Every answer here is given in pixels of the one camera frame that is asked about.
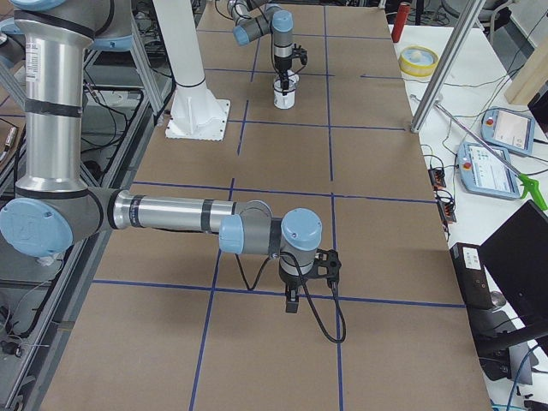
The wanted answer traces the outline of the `wooden board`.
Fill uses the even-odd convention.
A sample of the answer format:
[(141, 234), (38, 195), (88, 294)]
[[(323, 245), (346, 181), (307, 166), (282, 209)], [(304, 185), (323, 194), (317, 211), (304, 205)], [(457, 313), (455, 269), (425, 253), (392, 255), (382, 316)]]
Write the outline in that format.
[(504, 93), (508, 103), (527, 105), (547, 82), (547, 48), (547, 39), (544, 39), (527, 59)]

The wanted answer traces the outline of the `upper orange connector box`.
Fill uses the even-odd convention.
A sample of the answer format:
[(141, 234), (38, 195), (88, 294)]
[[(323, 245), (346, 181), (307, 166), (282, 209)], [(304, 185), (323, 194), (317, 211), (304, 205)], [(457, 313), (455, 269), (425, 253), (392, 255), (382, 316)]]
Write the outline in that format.
[(430, 168), (428, 175), (434, 190), (446, 188), (444, 168)]

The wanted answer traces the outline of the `near teach pendant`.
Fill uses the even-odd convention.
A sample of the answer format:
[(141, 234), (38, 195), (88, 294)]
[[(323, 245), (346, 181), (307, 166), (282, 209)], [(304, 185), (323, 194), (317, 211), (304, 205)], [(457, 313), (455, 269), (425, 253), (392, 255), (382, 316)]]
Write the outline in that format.
[(520, 198), (515, 175), (481, 144), (463, 141), (457, 160), (462, 184), (468, 192), (506, 200)]

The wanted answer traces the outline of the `black monitor on stand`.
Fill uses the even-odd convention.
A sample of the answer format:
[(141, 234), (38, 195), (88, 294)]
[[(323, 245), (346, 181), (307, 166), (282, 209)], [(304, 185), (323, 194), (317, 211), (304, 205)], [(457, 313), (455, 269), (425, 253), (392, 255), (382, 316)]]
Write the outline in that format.
[(547, 344), (547, 214), (526, 201), (479, 247), (479, 257), (524, 322), (519, 330), (480, 337), (480, 357), (536, 340)]

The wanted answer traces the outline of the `black computer box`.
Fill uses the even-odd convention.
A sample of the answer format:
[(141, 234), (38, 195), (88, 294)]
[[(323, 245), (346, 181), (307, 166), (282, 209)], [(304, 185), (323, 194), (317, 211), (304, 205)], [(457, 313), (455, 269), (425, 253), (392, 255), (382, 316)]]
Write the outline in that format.
[(468, 308), (493, 308), (485, 267), (480, 260), (479, 247), (457, 242), (450, 249), (462, 299)]

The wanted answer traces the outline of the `far teach pendant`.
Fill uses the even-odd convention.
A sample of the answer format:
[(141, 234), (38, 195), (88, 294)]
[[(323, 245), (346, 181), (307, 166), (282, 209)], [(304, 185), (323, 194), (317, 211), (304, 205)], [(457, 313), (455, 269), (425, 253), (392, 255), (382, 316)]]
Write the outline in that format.
[(536, 121), (506, 108), (491, 108), (481, 123), (481, 137), (486, 142), (506, 148), (509, 152), (528, 156), (533, 151)]

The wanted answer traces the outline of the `white enamel mug blue rim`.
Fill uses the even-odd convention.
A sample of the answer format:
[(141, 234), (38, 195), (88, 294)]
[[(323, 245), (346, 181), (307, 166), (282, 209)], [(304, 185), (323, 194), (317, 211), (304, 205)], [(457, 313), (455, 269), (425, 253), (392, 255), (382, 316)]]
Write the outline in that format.
[(274, 105), (281, 110), (291, 109), (295, 105), (295, 95), (299, 83), (299, 76), (289, 77), (289, 88), (287, 90), (282, 89), (282, 83), (280, 80), (273, 82), (274, 92)]

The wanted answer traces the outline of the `yellow tape roll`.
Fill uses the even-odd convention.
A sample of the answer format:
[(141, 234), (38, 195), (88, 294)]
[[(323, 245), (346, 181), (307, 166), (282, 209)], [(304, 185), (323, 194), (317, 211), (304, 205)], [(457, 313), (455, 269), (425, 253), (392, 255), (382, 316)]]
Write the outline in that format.
[(399, 56), (400, 70), (413, 77), (428, 77), (438, 65), (439, 57), (435, 51), (423, 46), (412, 45), (404, 48)]

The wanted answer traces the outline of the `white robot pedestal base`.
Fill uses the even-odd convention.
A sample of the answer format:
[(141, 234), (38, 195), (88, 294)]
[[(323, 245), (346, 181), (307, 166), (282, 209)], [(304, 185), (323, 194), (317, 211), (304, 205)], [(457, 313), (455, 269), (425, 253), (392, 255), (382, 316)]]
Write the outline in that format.
[(206, 84), (191, 3), (157, 0), (153, 5), (176, 83), (166, 136), (222, 140), (230, 101), (216, 98)]

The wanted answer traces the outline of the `green handled air gun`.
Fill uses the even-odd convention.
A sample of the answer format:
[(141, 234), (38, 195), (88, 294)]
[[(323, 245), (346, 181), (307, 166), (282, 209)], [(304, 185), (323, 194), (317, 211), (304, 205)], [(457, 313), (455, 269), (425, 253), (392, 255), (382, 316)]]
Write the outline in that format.
[(456, 125), (461, 128), (466, 134), (470, 135), (477, 143), (481, 144), (493, 157), (495, 157), (498, 161), (500, 161), (503, 166), (512, 172), (514, 175), (517, 176), (517, 178), (521, 181), (521, 185), (524, 187), (523, 194), (521, 196), (522, 199), (526, 198), (528, 194), (531, 194), (531, 197), (534, 201), (534, 203), (542, 210), (547, 210), (547, 204), (545, 203), (545, 200), (540, 192), (539, 189), (539, 182), (529, 176), (527, 176), (524, 173), (521, 173), (515, 166), (511, 164), (509, 160), (506, 160), (504, 157), (501, 157), (497, 155), (497, 153), (486, 143), (484, 142), (478, 135), (476, 135), (472, 130), (470, 130), (467, 126), (462, 124), (455, 116), (450, 114), (440, 103), (438, 100), (434, 102), (434, 106), (440, 110), (442, 113), (444, 113), (450, 120), (456, 123)]

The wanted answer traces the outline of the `red cylinder can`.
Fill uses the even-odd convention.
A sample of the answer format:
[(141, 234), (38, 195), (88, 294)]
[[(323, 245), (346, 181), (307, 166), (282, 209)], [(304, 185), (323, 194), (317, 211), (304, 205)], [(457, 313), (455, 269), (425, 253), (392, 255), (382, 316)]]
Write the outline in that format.
[(396, 12), (396, 19), (393, 24), (391, 32), (391, 39), (393, 43), (398, 43), (401, 39), (403, 29), (407, 23), (408, 15), (411, 11), (411, 3), (401, 2)]

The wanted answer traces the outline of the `teach pendant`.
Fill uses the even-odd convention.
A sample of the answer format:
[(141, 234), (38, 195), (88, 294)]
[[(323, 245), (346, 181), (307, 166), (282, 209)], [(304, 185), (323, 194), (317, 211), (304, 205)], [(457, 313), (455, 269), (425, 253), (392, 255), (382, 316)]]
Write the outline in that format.
[(468, 192), (506, 200), (520, 198), (515, 175), (481, 144), (463, 141), (457, 160), (462, 184)]
[(481, 123), (481, 137), (486, 142), (506, 148), (509, 152), (528, 156), (533, 151), (536, 121), (506, 108), (491, 108)]

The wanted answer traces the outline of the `aluminium frame post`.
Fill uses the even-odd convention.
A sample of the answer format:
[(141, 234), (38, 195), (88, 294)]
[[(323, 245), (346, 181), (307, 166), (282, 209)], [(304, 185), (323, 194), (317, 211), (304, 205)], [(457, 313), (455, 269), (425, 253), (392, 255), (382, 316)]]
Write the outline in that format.
[(476, 22), (485, 2), (482, 0), (470, 0), (462, 11), (449, 40), (444, 47), (438, 66), (435, 68), (432, 78), (420, 100), (419, 106), (410, 124), (412, 133), (419, 133), (426, 118), (431, 111), (447, 76), (466, 41), (470, 30)]

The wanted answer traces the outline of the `clear plastic funnel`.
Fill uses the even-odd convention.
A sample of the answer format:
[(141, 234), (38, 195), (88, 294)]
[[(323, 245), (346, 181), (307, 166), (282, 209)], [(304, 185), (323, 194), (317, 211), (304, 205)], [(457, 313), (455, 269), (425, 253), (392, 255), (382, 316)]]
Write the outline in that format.
[(273, 88), (276, 92), (280, 92), (282, 94), (294, 92), (297, 88), (299, 80), (300, 76), (298, 74), (289, 72), (287, 78), (277, 77), (273, 83)]

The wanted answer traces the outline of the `aluminium side frame rail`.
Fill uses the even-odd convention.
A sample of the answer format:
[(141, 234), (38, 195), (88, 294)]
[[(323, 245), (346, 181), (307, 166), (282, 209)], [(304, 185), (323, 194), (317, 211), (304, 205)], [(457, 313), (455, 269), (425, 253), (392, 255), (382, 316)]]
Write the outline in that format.
[[(98, 92), (134, 92), (136, 106), (127, 110), (129, 123), (117, 127), (125, 135), (110, 144), (98, 143), (86, 155), (102, 164), (94, 175), (84, 164), (80, 176), (91, 188), (128, 188), (136, 175), (156, 125), (144, 87), (127, 84), (98, 86)], [(69, 340), (109, 239), (103, 232), (79, 241), (41, 265), (34, 257), (1, 243), (1, 408), (36, 410)]]

